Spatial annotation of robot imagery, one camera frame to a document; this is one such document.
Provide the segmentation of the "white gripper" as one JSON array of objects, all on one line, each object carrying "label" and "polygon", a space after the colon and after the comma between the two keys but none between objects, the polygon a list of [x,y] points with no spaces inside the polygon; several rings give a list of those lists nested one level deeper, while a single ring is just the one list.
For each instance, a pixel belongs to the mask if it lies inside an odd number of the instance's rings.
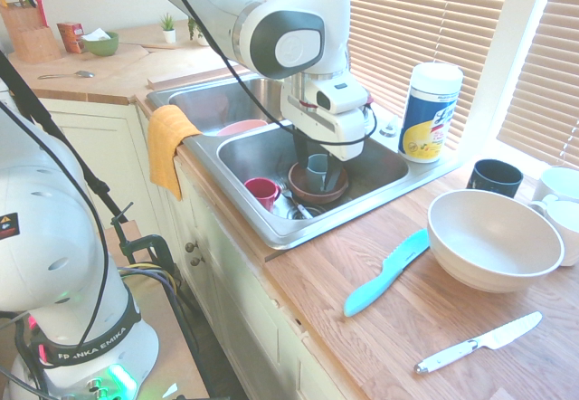
[{"label": "white gripper", "polygon": [[327,156],[324,192],[332,191],[336,186],[343,169],[342,161],[362,152],[365,135],[362,105],[361,101],[338,103],[326,94],[314,94],[312,100],[282,95],[281,113],[295,126],[292,138],[299,167],[303,171],[308,168],[311,138],[332,154]]}]

